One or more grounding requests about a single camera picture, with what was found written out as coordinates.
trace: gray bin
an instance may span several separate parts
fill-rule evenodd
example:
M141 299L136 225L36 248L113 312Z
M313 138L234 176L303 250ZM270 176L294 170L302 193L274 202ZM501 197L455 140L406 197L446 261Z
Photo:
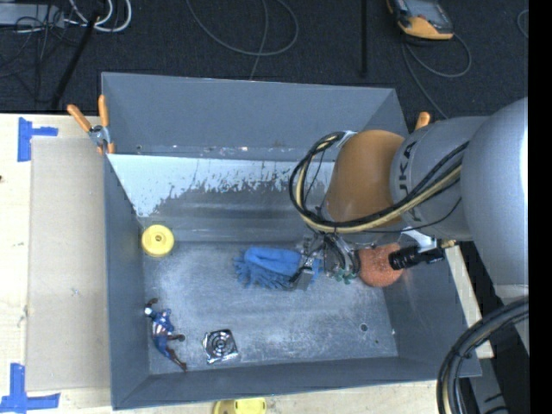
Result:
M317 139L407 135L393 89L104 73L102 92L116 144L103 165L114 409L436 378L467 328L445 260L385 289L321 275L306 292L245 288L233 267L251 245L295 248L308 233L287 180ZM141 248L152 223L175 235L164 258ZM187 373L154 349L150 298L186 336L172 346ZM238 355L208 364L202 340L219 329ZM462 373L480 374L477 359Z

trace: black stand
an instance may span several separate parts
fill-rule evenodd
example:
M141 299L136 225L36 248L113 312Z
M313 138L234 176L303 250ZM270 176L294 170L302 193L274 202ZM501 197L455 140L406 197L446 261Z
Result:
M368 75L367 63L367 0L361 0L361 77Z
M97 6L94 9L94 12L92 13L92 17L90 18L90 20L88 21L88 24L86 25L85 34L83 35L83 38L80 40L80 43L77 46L77 50L75 51L75 54L71 58L71 62L69 63L69 66L67 67L63 76L61 77L61 81L58 84L58 87L56 88L55 92L53 93L53 100L51 104L52 110L58 109L58 104L60 103L60 99L66 90L67 84L69 83L69 80L71 79L72 74L75 72L75 68L77 67L78 60L80 59L80 56L85 50L85 46L88 43L88 40L92 35L92 32L94 31L94 25L96 24L97 19L104 12L104 4L106 1L107 0L102 0L101 2L99 1L97 2Z

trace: metal drain cover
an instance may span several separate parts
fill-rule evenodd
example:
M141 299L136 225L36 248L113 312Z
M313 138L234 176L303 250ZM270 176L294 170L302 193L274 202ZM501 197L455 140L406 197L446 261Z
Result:
M238 355L234 337L229 329L220 329L207 333L203 345L205 353L207 353L207 363L227 361Z

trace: yellow object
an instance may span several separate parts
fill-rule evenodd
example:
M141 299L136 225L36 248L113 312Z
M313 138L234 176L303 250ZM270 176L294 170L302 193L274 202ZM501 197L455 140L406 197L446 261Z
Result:
M213 414L265 414L267 402L264 398L238 398L216 402Z
M166 256L174 247L174 235L164 225L155 224L148 227L141 236L141 246L144 251L160 258Z

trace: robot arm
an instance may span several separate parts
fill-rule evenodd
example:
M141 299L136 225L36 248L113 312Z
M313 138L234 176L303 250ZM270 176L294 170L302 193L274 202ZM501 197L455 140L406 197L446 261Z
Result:
M400 269L439 259L451 241L474 241L497 287L526 289L527 98L491 116L424 124L406 139L365 130L319 140L290 178L299 214L350 277L364 249L402 241L389 255ZM303 203L306 170L334 143L342 148L315 213Z

